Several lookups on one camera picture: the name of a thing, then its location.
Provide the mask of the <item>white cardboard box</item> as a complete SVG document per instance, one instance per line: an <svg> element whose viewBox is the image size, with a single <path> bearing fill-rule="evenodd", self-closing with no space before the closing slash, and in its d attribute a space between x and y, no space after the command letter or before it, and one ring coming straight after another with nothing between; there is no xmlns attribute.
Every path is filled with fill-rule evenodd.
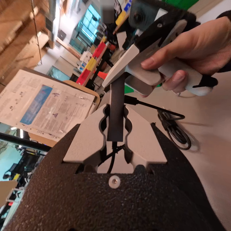
<svg viewBox="0 0 231 231"><path fill-rule="evenodd" d="M82 56L80 57L80 61L88 63L92 58L92 53L89 51L84 51Z"/></svg>

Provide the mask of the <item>silver ventilation duct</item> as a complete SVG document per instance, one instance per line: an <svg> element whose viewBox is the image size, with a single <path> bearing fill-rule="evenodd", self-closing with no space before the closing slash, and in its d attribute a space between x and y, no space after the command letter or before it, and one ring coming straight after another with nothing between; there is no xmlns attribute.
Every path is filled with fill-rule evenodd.
<svg viewBox="0 0 231 231"><path fill-rule="evenodd" d="M54 20L56 18L56 0L49 0L50 40L54 42Z"/></svg>

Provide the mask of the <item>grey metal USB hub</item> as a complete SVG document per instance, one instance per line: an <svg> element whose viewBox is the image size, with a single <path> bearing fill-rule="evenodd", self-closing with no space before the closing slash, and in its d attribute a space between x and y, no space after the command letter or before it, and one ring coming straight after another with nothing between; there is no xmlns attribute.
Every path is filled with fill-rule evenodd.
<svg viewBox="0 0 231 231"><path fill-rule="evenodd" d="M111 142L123 141L124 95L125 73L110 85L110 112L107 140Z"/></svg>

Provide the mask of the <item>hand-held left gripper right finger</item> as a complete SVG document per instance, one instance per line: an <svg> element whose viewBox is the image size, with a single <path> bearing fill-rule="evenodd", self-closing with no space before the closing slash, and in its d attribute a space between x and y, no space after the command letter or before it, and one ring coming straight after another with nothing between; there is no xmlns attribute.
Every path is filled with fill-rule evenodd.
<svg viewBox="0 0 231 231"><path fill-rule="evenodd" d="M166 164L167 159L157 140L151 124L130 106L124 106L125 136L124 156L135 169L138 165L146 169L150 164Z"/></svg>

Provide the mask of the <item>small yellow plastic bin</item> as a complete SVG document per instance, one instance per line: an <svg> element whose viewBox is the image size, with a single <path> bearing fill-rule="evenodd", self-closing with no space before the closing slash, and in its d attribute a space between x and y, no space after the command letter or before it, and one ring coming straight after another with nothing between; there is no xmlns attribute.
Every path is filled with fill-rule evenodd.
<svg viewBox="0 0 231 231"><path fill-rule="evenodd" d="M94 57L91 57L91 59L89 60L89 62L85 66L84 70L88 70L88 71L94 70L95 69L94 66L96 63L97 63L96 59Z"/></svg>

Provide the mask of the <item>black metal pole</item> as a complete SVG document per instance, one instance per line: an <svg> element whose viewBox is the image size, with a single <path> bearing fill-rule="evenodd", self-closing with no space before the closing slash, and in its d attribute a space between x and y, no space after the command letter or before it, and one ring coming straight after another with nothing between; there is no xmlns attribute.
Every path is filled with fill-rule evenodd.
<svg viewBox="0 0 231 231"><path fill-rule="evenodd" d="M23 147L26 148L31 148L34 150L38 150L38 151L43 151L43 152L49 152L49 150L51 149L50 146L44 145L44 144L40 144L40 143L36 143L30 140L25 140L16 136L12 136L9 134L4 134L4 133L0 133L0 140L1 141L5 141L14 145L21 145Z"/></svg>

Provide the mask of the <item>person's right hand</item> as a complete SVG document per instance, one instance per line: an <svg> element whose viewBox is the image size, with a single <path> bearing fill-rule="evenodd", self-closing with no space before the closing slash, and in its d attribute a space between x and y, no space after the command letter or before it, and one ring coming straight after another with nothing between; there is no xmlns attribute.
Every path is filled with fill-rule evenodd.
<svg viewBox="0 0 231 231"><path fill-rule="evenodd" d="M231 61L231 20L228 16L201 24L144 60L145 70L179 58L201 74L212 76Z"/></svg>

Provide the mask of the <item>grey desk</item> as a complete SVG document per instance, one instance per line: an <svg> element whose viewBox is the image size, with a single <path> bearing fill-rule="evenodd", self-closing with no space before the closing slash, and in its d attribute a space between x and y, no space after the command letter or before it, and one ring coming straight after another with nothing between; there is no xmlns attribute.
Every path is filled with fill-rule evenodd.
<svg viewBox="0 0 231 231"><path fill-rule="evenodd" d="M204 24L224 11L231 9L231 1L223 0L199 18ZM150 96L137 92L127 95L146 103L185 115L180 125L193 139L192 147L182 153L189 160L207 194L208 200L220 222L231 230L231 72L215 73L219 81L206 96L193 96L184 91L183 72L153 90Z"/></svg>

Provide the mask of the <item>red plastic bin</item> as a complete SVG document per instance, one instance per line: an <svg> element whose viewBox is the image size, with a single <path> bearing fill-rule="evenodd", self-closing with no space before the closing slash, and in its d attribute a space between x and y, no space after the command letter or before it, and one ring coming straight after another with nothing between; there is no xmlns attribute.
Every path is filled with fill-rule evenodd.
<svg viewBox="0 0 231 231"><path fill-rule="evenodd" d="M90 79L94 71L96 70L97 65L100 63L103 54L105 53L106 49L109 46L109 42L103 43L101 42L96 50L94 51L92 57L94 57L97 61L97 63L94 66L94 70L88 71L88 70L83 70L79 78L77 79L76 83L82 86L85 86L87 84L87 81Z"/></svg>

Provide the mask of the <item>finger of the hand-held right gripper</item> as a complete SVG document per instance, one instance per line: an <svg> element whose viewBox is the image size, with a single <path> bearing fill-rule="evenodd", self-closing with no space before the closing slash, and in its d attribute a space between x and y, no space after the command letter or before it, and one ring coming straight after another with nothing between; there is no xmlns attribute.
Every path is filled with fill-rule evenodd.
<svg viewBox="0 0 231 231"><path fill-rule="evenodd" d="M106 88L115 80L117 80L124 72L126 66L140 53L135 44L123 54L123 56L116 62L116 64L108 72L102 87Z"/></svg>

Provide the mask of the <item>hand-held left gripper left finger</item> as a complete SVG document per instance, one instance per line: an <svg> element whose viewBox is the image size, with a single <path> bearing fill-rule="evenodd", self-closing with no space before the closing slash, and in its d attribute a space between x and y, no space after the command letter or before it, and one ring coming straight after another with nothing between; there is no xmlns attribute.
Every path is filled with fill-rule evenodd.
<svg viewBox="0 0 231 231"><path fill-rule="evenodd" d="M108 104L88 116L79 126L63 158L65 163L78 163L97 167L106 157L106 118Z"/></svg>

